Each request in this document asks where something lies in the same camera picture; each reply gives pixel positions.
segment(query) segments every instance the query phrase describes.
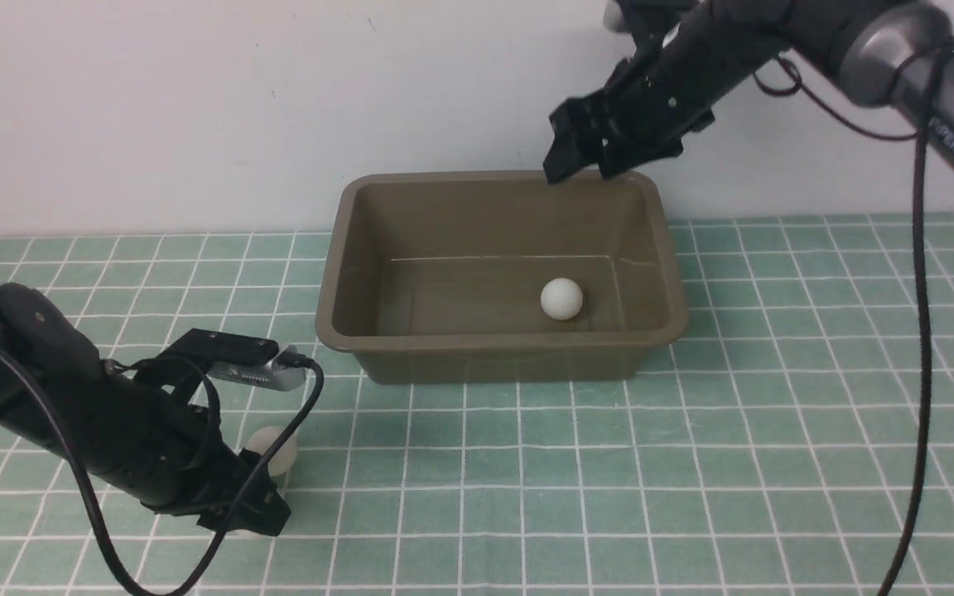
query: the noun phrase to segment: white grid line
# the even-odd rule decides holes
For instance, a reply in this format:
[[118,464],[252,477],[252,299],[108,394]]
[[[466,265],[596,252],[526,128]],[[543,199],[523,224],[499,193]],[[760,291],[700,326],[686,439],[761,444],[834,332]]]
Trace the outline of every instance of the white grid line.
[[[580,457],[580,422],[576,418],[576,389],[573,387],[572,381],[569,382],[569,403],[572,404],[572,440],[575,441],[573,452],[576,453],[576,483],[580,488],[580,528],[583,528],[584,537],[584,574],[587,578],[588,596],[595,596],[595,589],[593,588],[595,577],[591,573],[590,529],[587,527],[587,499],[584,498],[584,465]],[[518,435],[519,444],[522,443],[522,440],[523,435]]]

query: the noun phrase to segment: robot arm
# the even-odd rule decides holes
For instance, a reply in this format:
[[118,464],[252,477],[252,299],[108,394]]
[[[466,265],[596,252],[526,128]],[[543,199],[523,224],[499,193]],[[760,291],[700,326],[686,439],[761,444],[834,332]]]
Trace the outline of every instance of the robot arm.
[[[591,163],[609,178],[681,155],[682,137],[712,124],[716,102],[791,48],[856,105],[893,106],[917,123],[932,51],[953,38],[947,14],[924,0],[616,1],[636,54],[552,114],[552,183]],[[954,169],[954,58],[930,139]]]
[[[65,423],[84,468],[155,513],[198,516],[218,531],[262,454],[234,453],[219,433],[219,408],[191,405],[207,377],[286,392],[306,380],[311,361],[268,339],[191,329],[137,367],[102,361],[98,348],[44,295],[0,286],[0,349],[38,381]],[[15,376],[0,365],[0,426],[65,457],[50,422]],[[277,536],[289,506],[266,468],[227,520],[228,529]]]

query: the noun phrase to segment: ball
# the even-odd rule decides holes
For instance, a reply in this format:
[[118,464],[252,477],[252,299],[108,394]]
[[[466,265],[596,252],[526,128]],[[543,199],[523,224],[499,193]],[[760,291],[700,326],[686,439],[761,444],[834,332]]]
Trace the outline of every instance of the ball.
[[552,280],[540,294],[540,306],[553,320],[571,320],[583,305],[584,291],[572,279]]
[[[275,439],[285,429],[279,429],[277,426],[264,426],[261,430],[255,431],[253,436],[249,437],[249,442],[246,442],[245,449],[251,450],[251,452],[259,453],[263,455],[267,453],[267,450],[270,449]],[[296,433],[292,434],[292,437],[289,437],[289,440],[282,445],[282,448],[272,456],[272,460],[267,463],[267,472],[270,475],[270,478],[276,478],[285,474],[289,468],[292,468],[292,464],[296,461]]]

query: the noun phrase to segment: white ping pong ball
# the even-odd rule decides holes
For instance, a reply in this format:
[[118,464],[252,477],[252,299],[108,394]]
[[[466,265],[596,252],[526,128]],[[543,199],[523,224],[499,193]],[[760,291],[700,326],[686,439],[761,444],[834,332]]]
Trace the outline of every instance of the white ping pong ball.
[[553,320],[571,320],[580,314],[583,305],[584,291],[572,279],[552,280],[540,294],[540,306]]

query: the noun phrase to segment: grid pattern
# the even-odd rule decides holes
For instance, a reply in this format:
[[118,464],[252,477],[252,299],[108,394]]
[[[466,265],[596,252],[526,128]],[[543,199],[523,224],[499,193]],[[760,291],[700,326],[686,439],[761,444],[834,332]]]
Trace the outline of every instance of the grid pattern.
[[[954,595],[954,214],[931,216],[932,459],[901,594]],[[319,346],[326,234],[0,240],[122,362],[186,329],[328,371],[283,536],[228,539],[205,595],[872,594],[906,508],[918,337],[905,216],[677,222],[684,339],[626,382],[389,387]],[[222,385],[238,448],[302,397]],[[155,589],[207,532],[96,483]],[[0,430],[0,595],[120,593],[56,457]]]

